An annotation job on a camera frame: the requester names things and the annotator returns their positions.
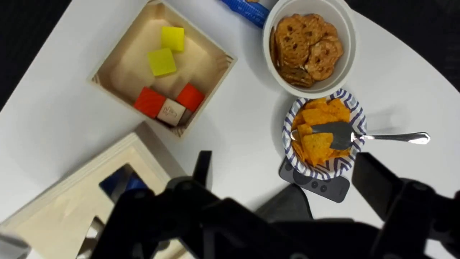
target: wooden box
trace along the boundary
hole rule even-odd
[[[114,207],[100,183],[126,165],[156,195],[163,192],[171,178],[186,175],[143,123],[0,223],[0,234],[24,240],[44,259],[86,258],[81,255],[88,233],[93,230],[100,234]],[[172,240],[155,259],[184,257],[188,257],[185,248]]]
[[[147,53],[161,48],[162,26],[182,27],[185,30],[184,51],[173,53],[177,71],[155,77],[149,66]],[[112,97],[133,108],[143,87],[175,100],[186,83],[190,82],[205,95],[200,107],[186,125],[171,127],[145,115],[148,124],[159,124],[178,137],[184,137],[221,82],[236,62],[206,34],[181,16],[162,0],[147,3],[116,47],[90,76],[90,80]]]

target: yellow block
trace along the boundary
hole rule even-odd
[[[154,76],[161,76],[176,71],[176,63],[169,48],[155,50],[147,54]]]
[[[161,47],[175,51],[184,51],[184,29],[163,26],[161,28]]]

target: paper bowl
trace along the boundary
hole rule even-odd
[[[285,16],[316,13],[328,23],[332,23],[339,34],[344,54],[335,64],[332,75],[315,82],[311,88],[293,86],[278,74],[270,57],[270,31]],[[353,11],[343,0],[279,0],[273,7],[264,25],[263,50],[268,69],[278,83],[288,92],[304,98],[321,98],[343,87],[357,58],[358,39],[353,19]]]
[[[366,115],[359,104],[359,102],[347,91],[340,89],[327,96],[327,100],[340,98],[342,103],[350,109],[350,124],[353,129],[359,134],[366,134]],[[361,151],[364,145],[364,140],[355,140],[351,145],[350,155],[348,157],[333,158],[326,161],[323,165],[317,165],[313,167],[307,163],[302,162],[297,158],[291,143],[291,127],[292,121],[295,115],[299,112],[299,109],[304,106],[305,103],[310,101],[307,98],[297,99],[291,109],[288,111],[286,118],[284,119],[282,140],[284,145],[284,152],[286,157],[291,162],[292,166],[301,174],[310,176],[319,180],[329,180],[334,177],[338,177],[346,171],[350,170],[355,163],[356,154]]]

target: black background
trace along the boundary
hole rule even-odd
[[[346,1],[418,52],[460,91],[460,0]],[[1,1],[0,110],[70,2]]]

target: red block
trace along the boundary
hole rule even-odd
[[[191,83],[187,83],[177,97],[176,102],[195,112],[203,100],[204,94],[200,93]]]
[[[134,108],[154,119],[160,113],[165,101],[166,97],[148,87],[144,87],[134,103]]]

